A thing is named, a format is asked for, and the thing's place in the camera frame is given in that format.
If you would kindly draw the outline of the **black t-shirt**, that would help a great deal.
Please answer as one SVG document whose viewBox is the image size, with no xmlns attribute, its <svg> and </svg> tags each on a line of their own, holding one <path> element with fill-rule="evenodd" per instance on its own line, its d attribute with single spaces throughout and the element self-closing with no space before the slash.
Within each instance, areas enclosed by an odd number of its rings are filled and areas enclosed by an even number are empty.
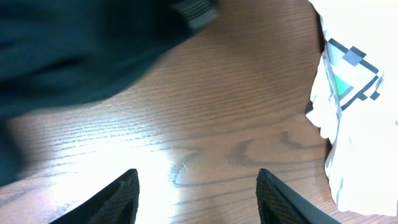
<svg viewBox="0 0 398 224">
<path fill-rule="evenodd" d="M 9 119 L 118 94 L 218 9 L 214 0 L 2 0 L 1 185 L 25 167 Z"/>
</svg>

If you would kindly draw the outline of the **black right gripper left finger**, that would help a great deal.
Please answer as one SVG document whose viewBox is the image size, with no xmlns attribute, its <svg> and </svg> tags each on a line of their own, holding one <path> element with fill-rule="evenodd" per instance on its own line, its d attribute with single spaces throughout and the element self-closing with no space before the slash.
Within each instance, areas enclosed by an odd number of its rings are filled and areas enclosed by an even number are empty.
<svg viewBox="0 0 398 224">
<path fill-rule="evenodd" d="M 129 169 L 85 203 L 50 224 L 134 224 L 139 193 L 137 170 Z"/>
</svg>

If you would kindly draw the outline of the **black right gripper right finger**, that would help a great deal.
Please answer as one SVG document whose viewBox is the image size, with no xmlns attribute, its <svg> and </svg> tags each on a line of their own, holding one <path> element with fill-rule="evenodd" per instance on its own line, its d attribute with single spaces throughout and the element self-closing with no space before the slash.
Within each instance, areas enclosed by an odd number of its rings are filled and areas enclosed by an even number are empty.
<svg viewBox="0 0 398 224">
<path fill-rule="evenodd" d="M 262 224 L 339 224 L 267 169 L 259 170 L 256 197 Z"/>
</svg>

